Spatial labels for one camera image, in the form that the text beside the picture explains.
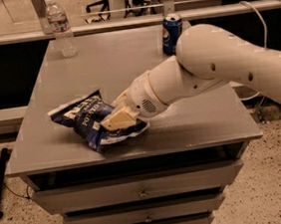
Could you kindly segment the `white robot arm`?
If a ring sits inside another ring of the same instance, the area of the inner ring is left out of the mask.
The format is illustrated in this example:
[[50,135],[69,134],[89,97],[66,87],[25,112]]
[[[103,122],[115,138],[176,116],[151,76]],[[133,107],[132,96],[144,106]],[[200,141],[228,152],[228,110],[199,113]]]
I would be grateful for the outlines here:
[[178,37],[174,56],[139,75],[116,98],[102,126],[110,131],[127,128],[227,82],[281,105],[281,51],[258,47],[213,25],[194,25]]

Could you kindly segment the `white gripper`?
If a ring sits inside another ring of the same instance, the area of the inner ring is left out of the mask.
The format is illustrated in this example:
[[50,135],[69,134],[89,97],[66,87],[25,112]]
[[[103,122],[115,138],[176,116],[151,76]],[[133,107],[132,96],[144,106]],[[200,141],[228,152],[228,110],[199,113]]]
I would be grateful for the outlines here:
[[149,71],[136,78],[111,105],[117,108],[101,122],[109,131],[128,128],[137,122],[138,117],[151,118],[169,107],[155,95]]

